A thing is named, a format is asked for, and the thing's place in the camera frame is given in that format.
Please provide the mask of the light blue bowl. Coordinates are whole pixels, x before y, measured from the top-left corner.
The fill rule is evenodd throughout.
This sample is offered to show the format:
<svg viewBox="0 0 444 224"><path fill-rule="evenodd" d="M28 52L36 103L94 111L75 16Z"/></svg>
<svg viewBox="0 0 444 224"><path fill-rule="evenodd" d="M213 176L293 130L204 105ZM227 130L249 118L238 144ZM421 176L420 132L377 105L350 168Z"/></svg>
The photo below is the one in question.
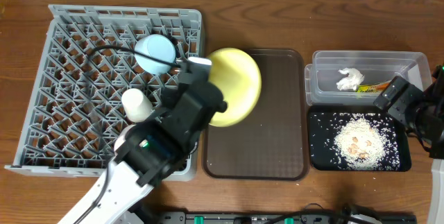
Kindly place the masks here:
<svg viewBox="0 0 444 224"><path fill-rule="evenodd" d="M168 63L174 63L176 60L176 49L173 43L163 35L153 34L142 38L136 43L135 51ZM144 71L153 75L165 74L171 69L170 65L140 55L135 55L135 59Z"/></svg>

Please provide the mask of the yellow plate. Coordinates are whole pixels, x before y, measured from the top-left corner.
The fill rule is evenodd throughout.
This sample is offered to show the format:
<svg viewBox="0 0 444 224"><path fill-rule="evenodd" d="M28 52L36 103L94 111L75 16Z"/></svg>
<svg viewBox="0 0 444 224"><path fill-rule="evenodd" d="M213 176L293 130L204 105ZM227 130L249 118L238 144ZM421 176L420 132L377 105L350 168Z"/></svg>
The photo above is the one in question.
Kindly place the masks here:
<svg viewBox="0 0 444 224"><path fill-rule="evenodd" d="M210 121L214 127L233 126L243 121L256 106L262 89L257 63L245 51L223 48L208 55L212 62L209 81L223 94L227 110Z"/></svg>

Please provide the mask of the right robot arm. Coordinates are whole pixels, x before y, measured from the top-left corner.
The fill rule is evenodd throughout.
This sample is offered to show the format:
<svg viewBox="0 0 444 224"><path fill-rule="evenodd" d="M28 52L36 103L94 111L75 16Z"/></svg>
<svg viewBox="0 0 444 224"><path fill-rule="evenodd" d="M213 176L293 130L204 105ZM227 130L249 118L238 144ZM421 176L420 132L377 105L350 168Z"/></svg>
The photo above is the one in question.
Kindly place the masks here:
<svg viewBox="0 0 444 224"><path fill-rule="evenodd" d="M392 79L373 104L415 137L432 162L432 200L428 223L443 222L443 66L424 91L400 76Z"/></svg>

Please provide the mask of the yellow green snack wrapper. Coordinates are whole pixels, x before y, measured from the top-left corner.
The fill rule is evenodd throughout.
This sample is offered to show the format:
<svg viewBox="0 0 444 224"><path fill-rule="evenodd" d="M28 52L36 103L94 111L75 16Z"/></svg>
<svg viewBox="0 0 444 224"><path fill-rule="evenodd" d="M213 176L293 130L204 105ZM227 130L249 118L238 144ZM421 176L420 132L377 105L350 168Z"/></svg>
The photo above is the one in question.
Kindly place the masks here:
<svg viewBox="0 0 444 224"><path fill-rule="evenodd" d="M384 91L391 81L384 81L380 83L375 83L371 85L359 85L356 88L356 93L380 93Z"/></svg>

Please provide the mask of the pink bowl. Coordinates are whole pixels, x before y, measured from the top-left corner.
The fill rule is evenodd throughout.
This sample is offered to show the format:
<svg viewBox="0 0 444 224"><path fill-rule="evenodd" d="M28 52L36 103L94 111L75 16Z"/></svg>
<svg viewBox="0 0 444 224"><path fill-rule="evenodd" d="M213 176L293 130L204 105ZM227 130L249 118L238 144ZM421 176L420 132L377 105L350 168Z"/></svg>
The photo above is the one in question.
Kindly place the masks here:
<svg viewBox="0 0 444 224"><path fill-rule="evenodd" d="M114 142L114 152L117 152L117 149L125 142L125 136L126 133L135 126L135 124L129 125L127 127L125 127L121 133L119 134L119 136L117 137L117 139Z"/></svg>

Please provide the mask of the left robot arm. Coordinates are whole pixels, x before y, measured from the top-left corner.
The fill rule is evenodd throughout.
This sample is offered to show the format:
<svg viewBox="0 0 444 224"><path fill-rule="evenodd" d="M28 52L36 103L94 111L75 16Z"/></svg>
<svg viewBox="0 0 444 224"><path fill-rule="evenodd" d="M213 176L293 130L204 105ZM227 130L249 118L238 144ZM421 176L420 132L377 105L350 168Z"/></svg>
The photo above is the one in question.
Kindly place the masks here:
<svg viewBox="0 0 444 224"><path fill-rule="evenodd" d="M116 223L183 165L214 114L226 108L215 85L196 82L173 109L158 110L129 127L106 171L61 223Z"/></svg>

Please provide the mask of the white cup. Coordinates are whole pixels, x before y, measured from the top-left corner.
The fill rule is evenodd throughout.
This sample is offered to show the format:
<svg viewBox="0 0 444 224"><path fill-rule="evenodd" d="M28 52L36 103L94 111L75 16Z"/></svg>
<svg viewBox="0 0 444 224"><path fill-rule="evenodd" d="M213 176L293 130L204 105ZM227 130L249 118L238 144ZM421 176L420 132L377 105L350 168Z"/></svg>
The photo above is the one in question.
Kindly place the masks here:
<svg viewBox="0 0 444 224"><path fill-rule="evenodd" d="M127 89L121 97L126 116L133 123L139 123L149 117L153 106L147 96L137 88Z"/></svg>

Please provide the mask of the white tissue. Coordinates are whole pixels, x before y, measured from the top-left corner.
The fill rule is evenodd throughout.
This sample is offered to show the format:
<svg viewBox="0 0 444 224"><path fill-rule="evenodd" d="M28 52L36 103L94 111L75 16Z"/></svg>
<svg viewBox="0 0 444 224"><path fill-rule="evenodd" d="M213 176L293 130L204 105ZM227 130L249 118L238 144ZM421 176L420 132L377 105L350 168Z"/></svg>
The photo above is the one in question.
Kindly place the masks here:
<svg viewBox="0 0 444 224"><path fill-rule="evenodd" d="M340 69L339 73L345 75L336 83L339 90L353 90L356 91L360 84L364 81L364 75L355 68Z"/></svg>

